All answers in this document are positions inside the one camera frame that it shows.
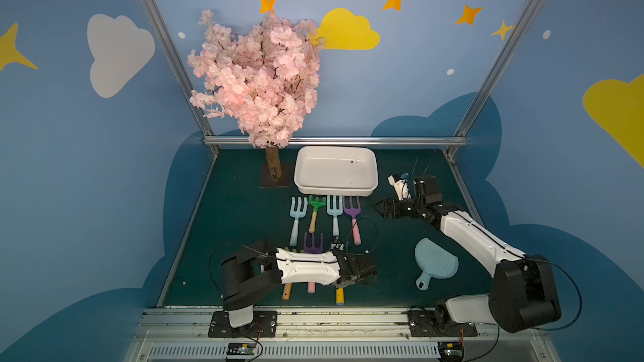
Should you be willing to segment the blue rake orange handle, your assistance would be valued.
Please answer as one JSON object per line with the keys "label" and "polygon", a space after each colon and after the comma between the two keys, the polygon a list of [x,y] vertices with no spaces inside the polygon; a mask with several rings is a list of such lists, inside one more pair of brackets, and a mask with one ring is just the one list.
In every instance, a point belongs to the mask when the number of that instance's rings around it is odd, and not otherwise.
{"label": "blue rake orange handle", "polygon": [[343,306],[345,304],[345,293],[343,288],[339,288],[335,291],[335,303],[337,306]]}

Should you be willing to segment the purple rake pink handle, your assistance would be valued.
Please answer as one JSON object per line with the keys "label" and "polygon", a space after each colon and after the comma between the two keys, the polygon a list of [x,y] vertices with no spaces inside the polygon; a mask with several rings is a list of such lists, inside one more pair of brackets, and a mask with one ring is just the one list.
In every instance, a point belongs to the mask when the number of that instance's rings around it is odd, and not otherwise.
{"label": "purple rake pink handle", "polygon": [[308,254],[321,254],[324,252],[323,248],[323,234],[315,234],[305,231],[303,249]]}

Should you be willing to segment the purple fork pink handle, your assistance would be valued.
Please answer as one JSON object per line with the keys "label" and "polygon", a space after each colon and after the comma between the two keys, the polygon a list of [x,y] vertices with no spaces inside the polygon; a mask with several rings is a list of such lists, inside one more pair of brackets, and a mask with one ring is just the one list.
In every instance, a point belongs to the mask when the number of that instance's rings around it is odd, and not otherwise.
{"label": "purple fork pink handle", "polygon": [[359,231],[357,219],[362,212],[360,198],[358,196],[345,196],[343,199],[343,210],[352,219],[352,236],[354,244],[362,244],[362,238]]}

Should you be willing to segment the light blue hand fork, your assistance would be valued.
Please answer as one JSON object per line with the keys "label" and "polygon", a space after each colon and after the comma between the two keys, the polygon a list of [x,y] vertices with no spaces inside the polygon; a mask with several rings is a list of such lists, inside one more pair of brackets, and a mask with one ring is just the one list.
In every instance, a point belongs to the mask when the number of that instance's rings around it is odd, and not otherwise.
{"label": "light blue hand fork", "polygon": [[327,211],[327,214],[332,217],[332,237],[336,238],[340,235],[338,218],[344,212],[343,196],[327,195],[326,211]]}
{"label": "light blue hand fork", "polygon": [[299,238],[300,220],[307,215],[308,199],[306,197],[292,197],[291,207],[289,211],[290,217],[293,219],[293,226],[290,234],[289,245],[291,247],[297,246]]}

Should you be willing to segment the lime green rake wooden handle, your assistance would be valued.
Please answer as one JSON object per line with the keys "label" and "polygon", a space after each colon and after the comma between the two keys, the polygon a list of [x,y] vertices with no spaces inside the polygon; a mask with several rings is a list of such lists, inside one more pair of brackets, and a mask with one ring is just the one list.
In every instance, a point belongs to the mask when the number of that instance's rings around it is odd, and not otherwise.
{"label": "lime green rake wooden handle", "polygon": [[[292,248],[285,247],[284,249],[285,249],[285,251],[291,251],[291,252],[296,252],[296,253],[304,253],[305,252],[304,250],[298,250],[298,249],[296,249],[294,247],[292,247]],[[286,283],[283,286],[282,299],[284,301],[290,300],[291,292],[292,292],[292,286],[293,286],[292,283]]]}

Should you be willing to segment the white plastic storage box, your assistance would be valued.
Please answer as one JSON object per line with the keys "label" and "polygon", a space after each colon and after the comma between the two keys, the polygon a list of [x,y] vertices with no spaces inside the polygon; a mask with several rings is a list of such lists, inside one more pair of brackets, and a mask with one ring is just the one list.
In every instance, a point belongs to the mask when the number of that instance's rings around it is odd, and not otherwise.
{"label": "white plastic storage box", "polygon": [[365,147],[302,147],[293,181],[302,194],[367,197],[379,184],[376,154]]}

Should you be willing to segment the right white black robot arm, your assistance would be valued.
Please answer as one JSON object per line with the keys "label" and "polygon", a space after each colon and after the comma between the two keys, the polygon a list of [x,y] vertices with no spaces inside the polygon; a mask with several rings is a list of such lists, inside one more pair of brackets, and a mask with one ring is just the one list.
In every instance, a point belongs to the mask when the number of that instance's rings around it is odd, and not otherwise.
{"label": "right white black robot arm", "polygon": [[419,218],[466,250],[491,276],[491,290],[439,302],[432,325],[442,335],[468,323],[495,324],[514,334],[560,319],[561,308],[553,265],[540,255],[528,256],[508,245],[458,206],[444,201],[431,175],[414,179],[406,173],[389,176],[396,195],[374,208],[384,218]]}

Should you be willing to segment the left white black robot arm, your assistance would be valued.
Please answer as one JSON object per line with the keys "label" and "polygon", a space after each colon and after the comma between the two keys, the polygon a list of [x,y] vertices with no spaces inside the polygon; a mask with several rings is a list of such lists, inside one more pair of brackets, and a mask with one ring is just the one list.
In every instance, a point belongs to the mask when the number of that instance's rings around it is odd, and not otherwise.
{"label": "left white black robot arm", "polygon": [[287,251],[262,240],[221,262],[221,296],[231,328],[254,323],[253,307],[272,291],[293,283],[315,283],[343,289],[377,276],[370,254],[342,249],[322,253]]}

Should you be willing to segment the light blue leaf-shaped plate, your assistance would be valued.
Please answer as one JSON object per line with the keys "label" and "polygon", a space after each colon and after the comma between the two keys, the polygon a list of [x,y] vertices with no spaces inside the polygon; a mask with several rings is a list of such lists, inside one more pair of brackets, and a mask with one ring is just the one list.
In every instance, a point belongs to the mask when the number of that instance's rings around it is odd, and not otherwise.
{"label": "light blue leaf-shaped plate", "polygon": [[429,289],[429,283],[433,278],[452,278],[459,269],[458,258],[429,238],[424,238],[417,243],[414,257],[422,271],[415,282],[416,287],[421,291]]}

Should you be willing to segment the right green circuit board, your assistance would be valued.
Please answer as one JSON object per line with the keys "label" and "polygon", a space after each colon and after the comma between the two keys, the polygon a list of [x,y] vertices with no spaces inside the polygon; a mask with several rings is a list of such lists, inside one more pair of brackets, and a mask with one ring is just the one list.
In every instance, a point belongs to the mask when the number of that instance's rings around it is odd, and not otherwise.
{"label": "right green circuit board", "polygon": [[462,362],[464,360],[464,347],[461,343],[439,342],[439,362]]}

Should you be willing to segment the green circuit board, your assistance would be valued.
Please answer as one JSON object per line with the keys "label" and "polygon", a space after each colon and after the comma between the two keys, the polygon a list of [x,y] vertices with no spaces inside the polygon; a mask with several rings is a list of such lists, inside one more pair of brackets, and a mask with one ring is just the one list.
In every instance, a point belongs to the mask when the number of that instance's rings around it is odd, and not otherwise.
{"label": "green circuit board", "polygon": [[227,359],[251,359],[256,355],[256,345],[243,342],[231,342],[226,346]]}
{"label": "green circuit board", "polygon": [[439,342],[439,362],[462,362],[464,360],[464,347],[461,343]]}

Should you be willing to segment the left green circuit board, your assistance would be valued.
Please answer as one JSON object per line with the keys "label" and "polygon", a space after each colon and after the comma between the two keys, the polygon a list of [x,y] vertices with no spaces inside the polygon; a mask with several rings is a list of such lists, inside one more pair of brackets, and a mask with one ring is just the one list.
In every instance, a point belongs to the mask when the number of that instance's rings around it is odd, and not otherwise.
{"label": "left green circuit board", "polygon": [[251,359],[256,355],[256,345],[243,342],[231,342],[226,346],[227,359]]}

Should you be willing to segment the pink cherry blossom tree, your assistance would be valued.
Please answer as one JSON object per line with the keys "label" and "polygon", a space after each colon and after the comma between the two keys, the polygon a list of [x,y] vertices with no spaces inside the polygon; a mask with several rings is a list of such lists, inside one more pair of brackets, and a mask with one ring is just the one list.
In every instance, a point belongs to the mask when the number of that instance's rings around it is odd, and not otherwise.
{"label": "pink cherry blossom tree", "polygon": [[204,90],[190,103],[205,117],[232,117],[253,147],[264,149],[271,179],[283,176],[279,150],[316,107],[325,40],[311,19],[298,23],[269,12],[247,35],[235,35],[205,10],[205,41],[188,64]]}

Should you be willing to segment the horizontal aluminium frame bar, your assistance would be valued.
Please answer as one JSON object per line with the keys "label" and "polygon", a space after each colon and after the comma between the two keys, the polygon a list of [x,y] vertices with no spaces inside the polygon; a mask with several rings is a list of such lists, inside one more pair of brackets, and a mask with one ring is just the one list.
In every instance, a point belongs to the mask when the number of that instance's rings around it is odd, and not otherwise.
{"label": "horizontal aluminium frame bar", "polygon": [[[206,145],[246,146],[250,142],[246,137],[206,136]],[[294,137],[290,146],[392,146],[392,147],[464,147],[464,137]]]}

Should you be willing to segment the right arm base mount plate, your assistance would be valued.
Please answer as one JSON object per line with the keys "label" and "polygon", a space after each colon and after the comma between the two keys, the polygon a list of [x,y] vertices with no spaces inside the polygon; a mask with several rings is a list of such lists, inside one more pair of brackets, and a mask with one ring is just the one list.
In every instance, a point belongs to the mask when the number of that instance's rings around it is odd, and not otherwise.
{"label": "right arm base mount plate", "polygon": [[409,329],[415,338],[420,337],[476,337],[476,328],[469,323],[456,323],[445,306],[428,309],[412,306],[407,311]]}

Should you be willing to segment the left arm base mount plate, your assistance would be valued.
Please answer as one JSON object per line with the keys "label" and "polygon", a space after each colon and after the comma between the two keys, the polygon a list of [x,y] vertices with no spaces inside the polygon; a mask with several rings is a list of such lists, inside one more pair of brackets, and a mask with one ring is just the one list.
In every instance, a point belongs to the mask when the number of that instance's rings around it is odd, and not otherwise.
{"label": "left arm base mount plate", "polygon": [[214,312],[208,329],[209,338],[274,338],[278,324],[275,311],[251,310]]}

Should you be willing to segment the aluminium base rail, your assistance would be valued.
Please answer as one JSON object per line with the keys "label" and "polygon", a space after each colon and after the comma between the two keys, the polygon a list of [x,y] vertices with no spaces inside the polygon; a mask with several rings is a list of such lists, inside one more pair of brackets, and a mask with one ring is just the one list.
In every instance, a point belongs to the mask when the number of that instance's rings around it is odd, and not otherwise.
{"label": "aluminium base rail", "polygon": [[[548,335],[530,329],[510,334],[470,323],[476,337],[420,337],[409,329],[410,308],[257,308],[275,311],[274,338],[209,338],[219,308],[144,311],[127,361],[438,361],[439,342],[461,343],[463,361],[557,361]],[[231,342],[256,345],[251,359],[227,359]]]}

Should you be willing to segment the right diagonal aluminium frame bar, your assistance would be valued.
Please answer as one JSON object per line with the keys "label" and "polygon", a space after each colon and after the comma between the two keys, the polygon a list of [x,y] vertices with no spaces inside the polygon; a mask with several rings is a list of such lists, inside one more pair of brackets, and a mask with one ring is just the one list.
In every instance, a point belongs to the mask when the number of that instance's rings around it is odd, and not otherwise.
{"label": "right diagonal aluminium frame bar", "polygon": [[450,161],[454,160],[454,156],[458,152],[459,148],[466,146],[466,135],[474,125],[474,122],[491,96],[492,91],[501,79],[504,70],[506,70],[506,67],[509,65],[513,55],[521,45],[525,34],[528,32],[530,26],[546,1],[547,0],[527,0],[524,4],[515,21],[515,27],[510,32],[510,36],[505,39],[505,43],[502,45],[491,69],[486,75],[485,80],[478,92],[476,92],[474,99],[467,108],[464,117],[454,132],[453,139],[460,139],[464,144],[453,144],[447,147],[446,157]]}

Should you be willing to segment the diagonal aluminium frame bar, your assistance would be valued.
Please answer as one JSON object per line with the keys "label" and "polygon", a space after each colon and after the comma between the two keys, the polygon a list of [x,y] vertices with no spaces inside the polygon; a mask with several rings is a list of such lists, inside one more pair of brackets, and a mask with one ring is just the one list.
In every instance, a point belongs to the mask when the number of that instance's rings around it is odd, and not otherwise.
{"label": "diagonal aluminium frame bar", "polygon": [[515,27],[510,32],[510,36],[505,39],[505,43],[502,45],[491,69],[486,75],[485,80],[478,92],[476,92],[474,99],[467,108],[464,117],[454,132],[453,139],[460,139],[464,144],[453,144],[447,147],[446,157],[450,161],[454,160],[454,156],[458,152],[459,148],[466,146],[466,135],[474,125],[474,122],[491,96],[492,91],[501,79],[504,70],[506,70],[506,67],[509,65],[513,55],[521,45],[525,34],[528,32],[530,26],[546,1],[547,0],[527,0],[524,4],[515,21]]}
{"label": "diagonal aluminium frame bar", "polygon": [[219,155],[220,148],[216,144],[207,144],[206,139],[209,137],[214,137],[215,134],[206,120],[203,110],[200,108],[193,107],[190,103],[191,92],[194,89],[191,80],[188,76],[184,63],[179,57],[179,52],[174,45],[174,41],[170,36],[168,27],[164,22],[159,6],[156,3],[156,0],[139,0],[144,13],[146,14],[149,23],[154,30],[155,37],[159,41],[161,48],[166,56],[167,61],[174,73],[174,77],[179,84],[179,88],[182,92],[182,95],[187,103],[189,110],[192,112],[194,119],[201,129],[202,133],[202,142],[209,147],[213,156],[216,158]]}

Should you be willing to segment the left diagonal aluminium frame bar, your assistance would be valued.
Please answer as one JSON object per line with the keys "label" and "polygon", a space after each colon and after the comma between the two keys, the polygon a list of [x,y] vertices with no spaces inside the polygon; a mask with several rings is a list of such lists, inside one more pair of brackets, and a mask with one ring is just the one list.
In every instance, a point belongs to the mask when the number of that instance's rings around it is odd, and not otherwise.
{"label": "left diagonal aluminium frame bar", "polygon": [[179,57],[179,52],[174,45],[174,41],[170,36],[168,27],[164,22],[159,6],[156,3],[156,0],[139,0],[144,13],[146,14],[149,23],[154,30],[155,37],[159,41],[161,48],[166,56],[167,61],[174,73],[174,77],[179,84],[179,88],[182,92],[182,95],[187,103],[189,110],[192,112],[194,119],[201,129],[202,133],[202,142],[209,147],[213,156],[216,158],[219,155],[220,148],[216,144],[207,144],[206,139],[209,137],[214,137],[215,134],[206,120],[203,110],[200,108],[193,107],[190,103],[191,92],[194,89],[191,80],[188,76],[184,63]]}

